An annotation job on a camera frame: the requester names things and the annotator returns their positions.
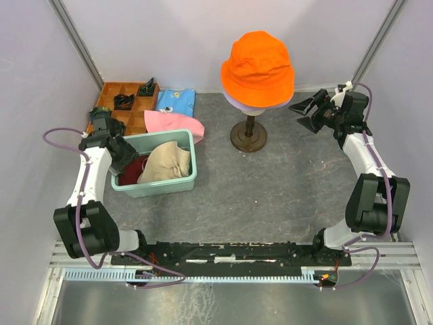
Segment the teal plastic basket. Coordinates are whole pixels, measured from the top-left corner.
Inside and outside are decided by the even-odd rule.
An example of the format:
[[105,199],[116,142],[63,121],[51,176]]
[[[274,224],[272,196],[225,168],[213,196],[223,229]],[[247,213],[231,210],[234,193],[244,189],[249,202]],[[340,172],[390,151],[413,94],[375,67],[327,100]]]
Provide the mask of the teal plastic basket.
[[193,142],[193,135],[187,129],[174,131],[163,131],[154,133],[142,133],[129,135],[124,138],[138,151],[139,156],[150,155],[159,145],[166,142],[177,142],[179,147],[191,152],[191,163],[189,166],[189,176],[184,178],[172,179],[167,181],[155,181],[151,183],[137,183],[128,186],[118,185],[118,176],[111,176],[112,188],[126,195],[139,198],[157,194],[167,194],[171,192],[182,192],[192,190],[197,175],[196,153]]

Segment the dark red hat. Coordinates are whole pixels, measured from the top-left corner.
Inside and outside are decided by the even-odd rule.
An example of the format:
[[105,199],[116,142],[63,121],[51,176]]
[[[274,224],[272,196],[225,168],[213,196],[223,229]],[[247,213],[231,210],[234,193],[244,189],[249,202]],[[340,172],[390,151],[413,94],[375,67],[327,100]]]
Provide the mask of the dark red hat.
[[145,169],[148,160],[148,155],[140,156],[138,159],[130,162],[122,174],[118,176],[119,186],[128,186],[137,184],[137,181]]

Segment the wooden compartment tray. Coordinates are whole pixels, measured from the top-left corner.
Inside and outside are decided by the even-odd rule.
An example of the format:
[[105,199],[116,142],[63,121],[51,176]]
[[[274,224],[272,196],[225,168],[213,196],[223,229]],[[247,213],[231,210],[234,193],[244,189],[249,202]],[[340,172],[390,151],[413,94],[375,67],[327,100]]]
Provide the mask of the wooden compartment tray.
[[[158,101],[159,84],[155,83],[152,96],[140,96],[139,89],[145,83],[138,82],[107,82],[104,83],[96,106],[109,108],[112,117],[123,122],[126,130],[125,135],[138,135],[146,133],[144,112],[155,110]],[[134,95],[135,99],[130,110],[118,110],[114,105],[114,98],[117,95]]]

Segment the pink bucket hat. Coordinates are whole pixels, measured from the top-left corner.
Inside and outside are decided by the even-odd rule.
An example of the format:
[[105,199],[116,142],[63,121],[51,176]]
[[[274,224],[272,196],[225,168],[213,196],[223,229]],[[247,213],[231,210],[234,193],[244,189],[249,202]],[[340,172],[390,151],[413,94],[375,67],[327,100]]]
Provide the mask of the pink bucket hat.
[[194,117],[184,114],[146,110],[144,123],[148,133],[187,129],[193,135],[195,144],[202,141],[205,136],[203,124]]

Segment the cream mannequin head stand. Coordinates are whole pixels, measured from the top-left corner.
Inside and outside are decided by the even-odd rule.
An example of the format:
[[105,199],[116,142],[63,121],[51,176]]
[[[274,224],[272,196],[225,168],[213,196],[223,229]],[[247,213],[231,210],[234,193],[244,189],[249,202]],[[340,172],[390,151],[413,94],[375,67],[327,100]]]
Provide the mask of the cream mannequin head stand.
[[232,145],[240,152],[253,153],[264,148],[267,142],[267,131],[255,118],[265,110],[245,111],[246,120],[233,126],[230,133]]

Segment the orange bucket hat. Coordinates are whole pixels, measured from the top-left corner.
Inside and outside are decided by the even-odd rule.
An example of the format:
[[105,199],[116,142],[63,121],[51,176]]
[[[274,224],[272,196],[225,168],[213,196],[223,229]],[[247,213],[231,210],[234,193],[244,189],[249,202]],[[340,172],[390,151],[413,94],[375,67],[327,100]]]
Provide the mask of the orange bucket hat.
[[264,30],[247,32],[231,48],[221,66],[225,92],[252,106],[292,99],[295,70],[286,45]]

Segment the blue printed cloth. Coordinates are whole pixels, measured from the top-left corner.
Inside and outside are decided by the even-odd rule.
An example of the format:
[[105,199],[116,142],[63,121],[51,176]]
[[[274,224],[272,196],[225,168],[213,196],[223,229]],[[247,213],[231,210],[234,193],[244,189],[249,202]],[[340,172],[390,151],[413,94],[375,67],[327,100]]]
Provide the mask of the blue printed cloth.
[[194,89],[185,89],[183,91],[166,89],[158,93],[155,110],[193,117],[195,101],[196,91]]

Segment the purple bucket hat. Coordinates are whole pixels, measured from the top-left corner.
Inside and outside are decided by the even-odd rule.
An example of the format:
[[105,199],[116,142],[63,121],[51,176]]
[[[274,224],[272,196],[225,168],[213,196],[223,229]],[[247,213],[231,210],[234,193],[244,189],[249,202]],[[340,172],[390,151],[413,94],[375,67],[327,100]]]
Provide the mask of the purple bucket hat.
[[289,104],[289,102],[291,101],[291,98],[285,102],[282,103],[278,103],[275,105],[270,105],[270,106],[252,106],[252,105],[247,105],[244,103],[241,103],[240,101],[236,100],[234,97],[230,96],[227,92],[223,92],[223,95],[225,97],[225,99],[235,108],[237,108],[238,110],[244,110],[244,111],[255,111],[255,110],[267,110],[267,109],[272,109],[272,108],[280,108],[282,106],[285,106],[287,104]]

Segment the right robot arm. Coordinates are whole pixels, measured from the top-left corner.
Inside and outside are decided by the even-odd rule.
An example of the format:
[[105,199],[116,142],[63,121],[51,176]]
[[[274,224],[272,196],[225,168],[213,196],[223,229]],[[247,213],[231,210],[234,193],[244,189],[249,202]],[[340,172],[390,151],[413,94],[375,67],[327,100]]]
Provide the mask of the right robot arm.
[[291,111],[301,115],[298,123],[309,131],[332,129],[334,139],[357,175],[343,220],[319,231],[310,245],[293,244],[290,251],[293,262],[330,266],[343,261],[348,265],[353,253],[363,251],[374,252],[379,258],[378,247],[354,248],[354,244],[387,238],[400,230],[410,183],[396,176],[375,148],[367,125],[370,108],[371,94],[353,91],[348,83],[339,85],[334,96],[321,89],[290,105]]

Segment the dark brown rolled tie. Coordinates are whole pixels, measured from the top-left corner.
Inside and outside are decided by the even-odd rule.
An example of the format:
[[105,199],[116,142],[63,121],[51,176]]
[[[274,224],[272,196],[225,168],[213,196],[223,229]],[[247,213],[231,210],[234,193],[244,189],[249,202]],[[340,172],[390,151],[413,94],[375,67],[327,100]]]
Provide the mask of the dark brown rolled tie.
[[115,120],[113,122],[113,134],[124,136],[126,131],[126,126],[122,121]]

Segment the beige bucket hat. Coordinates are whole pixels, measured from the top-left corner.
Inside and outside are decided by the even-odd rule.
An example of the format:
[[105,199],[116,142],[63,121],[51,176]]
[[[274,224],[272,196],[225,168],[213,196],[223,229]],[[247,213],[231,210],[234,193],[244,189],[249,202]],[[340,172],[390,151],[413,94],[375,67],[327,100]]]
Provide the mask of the beige bucket hat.
[[137,183],[167,181],[189,176],[191,152],[177,142],[166,142],[156,147],[145,161]]

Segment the yellow blue rolled tie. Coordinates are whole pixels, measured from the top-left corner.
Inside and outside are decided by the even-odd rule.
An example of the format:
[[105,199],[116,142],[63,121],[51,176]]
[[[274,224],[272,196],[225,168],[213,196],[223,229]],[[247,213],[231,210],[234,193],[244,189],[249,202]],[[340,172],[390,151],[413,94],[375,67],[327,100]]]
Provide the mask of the yellow blue rolled tie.
[[96,106],[92,110],[89,111],[89,118],[91,123],[94,119],[100,117],[111,117],[112,111],[105,106]]

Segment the right aluminium corner post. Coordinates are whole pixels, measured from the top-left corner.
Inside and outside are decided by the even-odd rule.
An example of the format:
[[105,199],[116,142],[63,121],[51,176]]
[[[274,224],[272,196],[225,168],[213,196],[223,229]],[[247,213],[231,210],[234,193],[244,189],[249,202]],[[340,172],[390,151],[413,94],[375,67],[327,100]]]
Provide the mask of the right aluminium corner post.
[[367,48],[362,60],[357,66],[353,76],[352,83],[360,83],[367,73],[369,67],[371,66],[374,58],[378,54],[381,46],[384,44],[388,34],[392,30],[394,24],[398,20],[398,17],[402,13],[405,5],[407,4],[407,0],[395,0],[393,1],[388,13],[385,15],[378,31],[373,37],[369,47]]

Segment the left aluminium corner post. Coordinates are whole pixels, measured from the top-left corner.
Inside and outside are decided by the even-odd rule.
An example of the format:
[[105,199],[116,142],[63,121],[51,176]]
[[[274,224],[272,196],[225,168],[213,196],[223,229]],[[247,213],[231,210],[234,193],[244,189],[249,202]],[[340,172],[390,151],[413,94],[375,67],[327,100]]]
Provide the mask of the left aluminium corner post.
[[72,42],[75,50],[83,61],[83,64],[91,75],[93,81],[97,85],[98,89],[101,91],[104,86],[104,80],[100,72],[98,71],[95,62],[93,61],[93,58],[91,57],[91,54],[87,49],[85,42],[79,35],[76,26],[74,25],[74,22],[72,21],[72,18],[70,17],[70,14],[68,13],[66,6],[64,5],[64,2],[60,0],[48,0],[48,3],[53,9],[55,15],[58,17],[58,20],[62,24],[64,30],[66,31],[70,41]]

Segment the aluminium front rail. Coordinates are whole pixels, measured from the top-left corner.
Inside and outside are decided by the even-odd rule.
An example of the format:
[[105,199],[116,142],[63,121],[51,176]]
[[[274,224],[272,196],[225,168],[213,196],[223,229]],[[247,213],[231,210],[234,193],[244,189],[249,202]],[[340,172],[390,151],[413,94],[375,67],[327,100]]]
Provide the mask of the aluminium front rail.
[[[379,270],[420,270],[421,265],[412,242],[376,242],[372,243],[379,252],[380,258],[376,265]],[[342,269],[368,270],[375,261],[375,251],[365,250],[350,256],[352,265]],[[85,258],[71,259],[61,242],[55,244],[49,267],[51,268],[90,268]]]

